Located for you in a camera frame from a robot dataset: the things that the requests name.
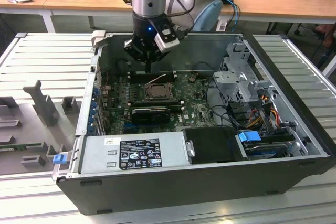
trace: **desk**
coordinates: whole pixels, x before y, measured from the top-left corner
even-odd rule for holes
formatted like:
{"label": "desk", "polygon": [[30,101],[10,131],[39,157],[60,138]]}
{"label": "desk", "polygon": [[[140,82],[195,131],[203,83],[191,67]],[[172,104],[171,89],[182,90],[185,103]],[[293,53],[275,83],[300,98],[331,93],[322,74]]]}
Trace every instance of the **desk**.
{"label": "desk", "polygon": [[[336,0],[235,0],[241,9],[240,20],[290,23],[324,23],[336,21]],[[52,15],[109,16],[131,20],[131,6],[122,0],[33,0],[11,4],[0,0],[0,13],[42,15],[47,30],[55,32]],[[224,6],[221,20],[232,16],[231,6]]]}

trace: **floor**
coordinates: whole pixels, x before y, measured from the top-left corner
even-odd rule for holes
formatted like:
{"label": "floor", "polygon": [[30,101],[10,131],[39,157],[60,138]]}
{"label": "floor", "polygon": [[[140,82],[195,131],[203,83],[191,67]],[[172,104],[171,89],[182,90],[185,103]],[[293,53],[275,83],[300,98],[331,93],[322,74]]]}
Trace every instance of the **floor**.
{"label": "floor", "polygon": [[[46,33],[46,27],[43,19],[39,15],[20,15],[20,14],[3,14],[0,16],[0,55],[9,45],[18,32],[29,33]],[[131,21],[123,18],[95,17],[96,29],[106,31],[131,31]],[[86,16],[53,16],[55,30],[58,33],[91,33],[93,29],[89,27],[88,17]],[[235,31],[249,31],[253,34],[265,34],[267,22],[238,22]],[[308,29],[313,28],[314,24],[306,24],[300,28],[300,35],[294,35],[294,30],[297,24],[294,24],[288,33],[288,37],[292,42],[309,58],[311,59],[316,48],[321,41]],[[317,64],[320,56],[326,52],[326,48],[321,48],[316,52],[312,59],[314,64]],[[336,81],[336,74],[331,77],[331,80]]]}

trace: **blue latch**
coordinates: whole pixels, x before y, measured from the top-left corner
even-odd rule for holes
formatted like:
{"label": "blue latch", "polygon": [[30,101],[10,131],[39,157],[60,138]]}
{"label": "blue latch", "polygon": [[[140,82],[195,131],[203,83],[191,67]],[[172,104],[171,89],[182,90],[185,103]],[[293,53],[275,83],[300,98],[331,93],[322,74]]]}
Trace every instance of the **blue latch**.
{"label": "blue latch", "polygon": [[241,142],[261,141],[257,131],[243,131],[238,136]]}
{"label": "blue latch", "polygon": [[68,154],[56,154],[52,159],[54,165],[64,165],[67,163]]}

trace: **white cable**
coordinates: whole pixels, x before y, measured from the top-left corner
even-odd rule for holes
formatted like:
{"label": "white cable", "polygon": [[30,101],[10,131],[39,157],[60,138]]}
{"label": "white cable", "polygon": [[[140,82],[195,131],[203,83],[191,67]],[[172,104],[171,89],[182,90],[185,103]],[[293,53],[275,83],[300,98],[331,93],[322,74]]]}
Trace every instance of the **white cable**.
{"label": "white cable", "polygon": [[157,79],[159,79],[159,78],[161,78],[161,77],[164,77],[164,76],[166,76],[166,75],[167,75],[167,74],[165,73],[165,74],[163,74],[163,75],[161,75],[161,76],[155,78],[154,80],[151,80],[150,82],[146,83],[145,85],[151,84],[153,81],[156,81]]}

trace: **sticker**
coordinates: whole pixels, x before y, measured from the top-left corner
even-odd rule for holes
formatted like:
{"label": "sticker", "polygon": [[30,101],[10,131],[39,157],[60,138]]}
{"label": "sticker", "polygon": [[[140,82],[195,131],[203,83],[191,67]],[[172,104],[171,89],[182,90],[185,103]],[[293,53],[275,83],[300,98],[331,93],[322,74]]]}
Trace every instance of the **sticker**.
{"label": "sticker", "polygon": [[162,167],[159,139],[120,141],[119,164],[122,170]]}
{"label": "sticker", "polygon": [[121,137],[109,137],[109,138],[105,138],[104,145],[119,144],[120,141],[121,141]]}

